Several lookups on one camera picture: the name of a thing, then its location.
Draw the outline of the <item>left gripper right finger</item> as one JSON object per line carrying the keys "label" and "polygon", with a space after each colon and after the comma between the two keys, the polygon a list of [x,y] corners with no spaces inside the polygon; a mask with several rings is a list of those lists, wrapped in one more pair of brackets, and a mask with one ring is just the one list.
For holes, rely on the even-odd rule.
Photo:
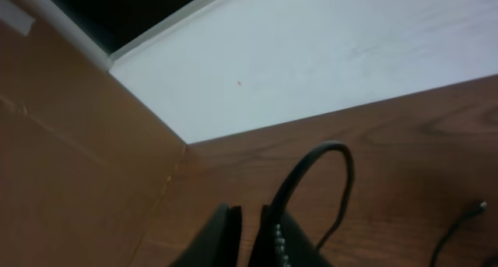
{"label": "left gripper right finger", "polygon": [[288,212],[284,212],[277,224],[268,225],[265,222],[268,211],[269,205],[263,205],[249,267],[332,267]]}

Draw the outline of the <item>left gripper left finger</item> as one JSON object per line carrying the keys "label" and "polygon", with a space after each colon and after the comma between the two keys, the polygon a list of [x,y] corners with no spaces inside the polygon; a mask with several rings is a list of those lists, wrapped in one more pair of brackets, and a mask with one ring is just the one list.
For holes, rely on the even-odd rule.
{"label": "left gripper left finger", "polygon": [[169,267],[236,267],[241,232],[241,207],[222,204]]}

